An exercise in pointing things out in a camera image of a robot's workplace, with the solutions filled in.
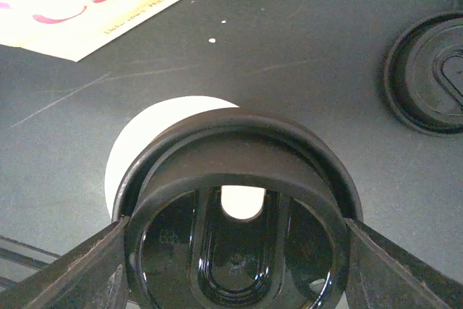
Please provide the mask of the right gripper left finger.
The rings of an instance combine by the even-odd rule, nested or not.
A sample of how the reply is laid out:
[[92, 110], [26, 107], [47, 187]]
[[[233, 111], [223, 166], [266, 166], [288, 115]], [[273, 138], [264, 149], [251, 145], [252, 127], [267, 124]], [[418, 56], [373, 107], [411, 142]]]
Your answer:
[[1, 293], [2, 308], [125, 308], [124, 231], [115, 221], [39, 272]]

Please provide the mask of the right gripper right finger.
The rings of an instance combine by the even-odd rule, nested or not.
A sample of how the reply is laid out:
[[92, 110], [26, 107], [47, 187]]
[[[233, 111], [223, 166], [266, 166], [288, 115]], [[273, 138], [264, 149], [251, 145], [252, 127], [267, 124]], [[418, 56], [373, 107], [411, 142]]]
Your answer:
[[461, 308], [462, 284], [361, 221], [346, 220], [350, 308]]

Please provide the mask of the single black cup lid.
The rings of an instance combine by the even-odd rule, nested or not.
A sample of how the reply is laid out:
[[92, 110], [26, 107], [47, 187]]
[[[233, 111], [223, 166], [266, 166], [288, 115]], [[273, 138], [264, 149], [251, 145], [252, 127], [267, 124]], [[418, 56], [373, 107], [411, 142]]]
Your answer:
[[362, 219], [338, 157], [295, 122], [204, 111], [156, 136], [112, 200], [142, 308], [334, 308], [346, 219]]

